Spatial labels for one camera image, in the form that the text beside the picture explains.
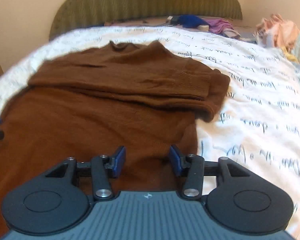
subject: beige wall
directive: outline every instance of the beige wall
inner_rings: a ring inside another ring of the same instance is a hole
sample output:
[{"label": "beige wall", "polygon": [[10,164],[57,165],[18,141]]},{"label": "beige wall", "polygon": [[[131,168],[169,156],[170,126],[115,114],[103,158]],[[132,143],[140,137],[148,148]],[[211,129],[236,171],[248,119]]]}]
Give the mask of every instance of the beige wall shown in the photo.
[{"label": "beige wall", "polygon": [[[0,0],[0,63],[7,70],[48,42],[55,13],[65,0]],[[279,12],[300,27],[300,0],[239,0],[245,23]]]}]

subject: light green fabric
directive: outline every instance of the light green fabric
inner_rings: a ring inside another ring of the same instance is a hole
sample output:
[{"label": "light green fabric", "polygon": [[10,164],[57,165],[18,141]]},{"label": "light green fabric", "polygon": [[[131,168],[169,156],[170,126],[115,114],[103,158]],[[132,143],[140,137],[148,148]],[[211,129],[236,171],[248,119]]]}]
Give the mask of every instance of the light green fabric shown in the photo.
[{"label": "light green fabric", "polygon": [[53,20],[50,40],[114,20],[181,14],[242,19],[238,0],[66,0]]}]

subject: white logo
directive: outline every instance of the white logo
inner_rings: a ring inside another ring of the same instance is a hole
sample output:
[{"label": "white logo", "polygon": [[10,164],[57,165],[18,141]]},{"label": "white logo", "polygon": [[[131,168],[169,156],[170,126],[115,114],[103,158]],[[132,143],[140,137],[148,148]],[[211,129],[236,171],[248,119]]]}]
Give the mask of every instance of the white logo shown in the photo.
[{"label": "white logo", "polygon": [[144,194],[143,195],[146,199],[152,198],[152,195],[150,193]]}]

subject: bed sheet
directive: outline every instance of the bed sheet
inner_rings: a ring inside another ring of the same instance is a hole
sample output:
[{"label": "bed sheet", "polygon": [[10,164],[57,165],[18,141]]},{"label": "bed sheet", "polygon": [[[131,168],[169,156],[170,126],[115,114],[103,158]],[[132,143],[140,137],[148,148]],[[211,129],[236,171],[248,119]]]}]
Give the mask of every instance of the bed sheet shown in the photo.
[{"label": "bed sheet", "polygon": [[[285,190],[294,213],[287,231],[300,240],[300,69],[278,49],[211,33],[173,27],[101,27],[74,30],[39,48],[0,78],[0,112],[44,60],[91,47],[159,40],[172,53],[191,57],[231,78],[221,112],[197,119],[198,154],[227,156]],[[204,182],[204,193],[215,187]]]}]

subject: gray gripper base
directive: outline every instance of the gray gripper base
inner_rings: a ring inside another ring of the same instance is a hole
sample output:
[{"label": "gray gripper base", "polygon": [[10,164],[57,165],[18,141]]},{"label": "gray gripper base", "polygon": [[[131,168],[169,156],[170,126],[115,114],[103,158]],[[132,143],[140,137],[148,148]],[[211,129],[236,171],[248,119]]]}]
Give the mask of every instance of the gray gripper base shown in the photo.
[{"label": "gray gripper base", "polygon": [[95,204],[89,216],[53,236],[10,231],[4,240],[293,240],[285,231],[267,236],[240,235],[223,228],[197,201],[176,192],[122,191],[112,201]]}]

